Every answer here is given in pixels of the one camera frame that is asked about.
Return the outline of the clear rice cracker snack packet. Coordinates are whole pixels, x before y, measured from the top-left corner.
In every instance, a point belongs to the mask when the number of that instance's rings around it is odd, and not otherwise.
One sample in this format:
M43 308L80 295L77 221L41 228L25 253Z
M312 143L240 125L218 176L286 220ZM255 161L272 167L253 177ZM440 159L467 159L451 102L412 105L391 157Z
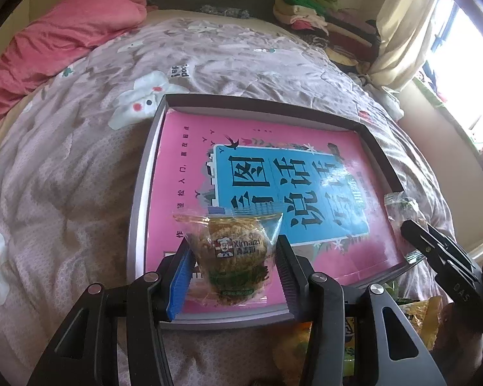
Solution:
M203 306L261 301L271 281L282 218L282 208L272 204L173 214L200 273L188 297Z

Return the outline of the yellow chips snack bag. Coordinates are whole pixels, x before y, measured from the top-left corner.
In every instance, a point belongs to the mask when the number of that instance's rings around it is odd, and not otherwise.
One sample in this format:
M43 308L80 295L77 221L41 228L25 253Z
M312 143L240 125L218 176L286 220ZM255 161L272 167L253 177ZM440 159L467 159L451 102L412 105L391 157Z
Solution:
M438 333L441 297L426 301L402 301L399 305L428 351L434 348ZM301 322L272 328L274 363L286 385L298 385L310 340L311 323ZM355 363L356 318L346 316L344 384L352 381Z

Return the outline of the clear pastry packet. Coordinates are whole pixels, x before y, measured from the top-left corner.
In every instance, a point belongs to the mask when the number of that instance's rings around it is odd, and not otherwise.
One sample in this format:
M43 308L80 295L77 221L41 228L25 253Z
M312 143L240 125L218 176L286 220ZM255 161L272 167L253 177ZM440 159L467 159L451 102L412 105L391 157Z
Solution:
M408 265L413 266L423 260L421 252L409 244L401 235L401 225L406 220L413 220L424 229L427 221L419 204L405 192L392 192L384 196L385 211L393 229L397 249L401 252Z

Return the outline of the pink Chinese workbook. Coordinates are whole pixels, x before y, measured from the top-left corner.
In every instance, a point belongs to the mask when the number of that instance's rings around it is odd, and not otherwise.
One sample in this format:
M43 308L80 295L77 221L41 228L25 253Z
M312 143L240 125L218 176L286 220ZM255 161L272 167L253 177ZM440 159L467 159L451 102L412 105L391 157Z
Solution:
M388 186L354 130L170 110L158 135L145 267L173 253L185 229L176 214L209 207L282 213L297 254L345 285L406 264L386 216Z

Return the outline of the dark cardboard tray box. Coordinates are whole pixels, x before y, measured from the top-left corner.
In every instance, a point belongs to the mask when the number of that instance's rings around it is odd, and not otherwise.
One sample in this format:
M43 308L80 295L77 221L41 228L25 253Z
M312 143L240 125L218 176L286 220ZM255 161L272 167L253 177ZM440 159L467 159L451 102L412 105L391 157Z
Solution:
M403 186L368 128L252 98L172 94L134 104L152 122L137 174L127 278L157 269L185 238L179 214L282 214L314 269L364 287L407 270L385 209Z

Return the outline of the lilac patterned quilt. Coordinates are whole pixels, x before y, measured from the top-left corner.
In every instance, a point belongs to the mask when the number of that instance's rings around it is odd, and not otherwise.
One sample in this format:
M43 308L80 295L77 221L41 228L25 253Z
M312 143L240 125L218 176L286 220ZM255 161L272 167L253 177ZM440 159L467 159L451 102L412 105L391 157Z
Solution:
M98 281L126 282L143 117L110 128L116 99L152 74L164 92L260 98L363 123L429 223L455 232L419 148L324 51L261 20L152 13L72 63L0 124L0 371L24 385L64 316Z

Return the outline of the white crumpled cloth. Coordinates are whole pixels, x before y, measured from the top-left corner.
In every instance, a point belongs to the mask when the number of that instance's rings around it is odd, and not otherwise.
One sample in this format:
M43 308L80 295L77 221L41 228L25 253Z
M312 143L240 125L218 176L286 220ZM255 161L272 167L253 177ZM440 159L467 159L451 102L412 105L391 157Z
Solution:
M394 91L385 86L376 86L366 75L359 75L362 88L379 103L392 118L398 122L404 118L404 111L401 109L400 101L395 96Z

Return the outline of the stack of folded clothes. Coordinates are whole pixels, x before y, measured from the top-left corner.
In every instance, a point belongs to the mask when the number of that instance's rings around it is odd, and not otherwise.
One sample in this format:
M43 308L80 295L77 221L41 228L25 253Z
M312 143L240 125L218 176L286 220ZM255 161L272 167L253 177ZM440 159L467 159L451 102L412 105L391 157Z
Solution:
M366 74L379 55L377 21L337 0L275 0L273 13L283 28L326 52L345 72Z

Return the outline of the cream curtain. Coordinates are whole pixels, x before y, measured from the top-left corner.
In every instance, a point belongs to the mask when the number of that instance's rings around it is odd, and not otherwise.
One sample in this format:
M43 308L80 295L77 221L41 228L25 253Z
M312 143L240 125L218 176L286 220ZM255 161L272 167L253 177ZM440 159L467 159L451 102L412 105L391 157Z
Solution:
M434 42L432 18L438 0L385 0L378 17L379 55L368 76L372 83L402 89L424 65Z

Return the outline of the pink blanket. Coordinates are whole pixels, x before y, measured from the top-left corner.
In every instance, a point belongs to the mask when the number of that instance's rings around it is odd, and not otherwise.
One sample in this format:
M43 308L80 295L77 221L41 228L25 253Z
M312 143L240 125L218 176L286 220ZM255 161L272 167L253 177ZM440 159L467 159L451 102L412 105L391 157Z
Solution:
M98 46L143 23L146 0L61 0L0 55L0 120L24 97Z

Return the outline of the dark patterned pillow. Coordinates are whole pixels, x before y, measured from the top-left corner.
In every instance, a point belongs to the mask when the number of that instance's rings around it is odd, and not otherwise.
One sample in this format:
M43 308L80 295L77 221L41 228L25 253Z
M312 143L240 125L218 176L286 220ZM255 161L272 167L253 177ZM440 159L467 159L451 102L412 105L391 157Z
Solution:
M249 19L250 13L247 10L232 7L216 7L213 5L201 5L199 12L220 17L232 17Z

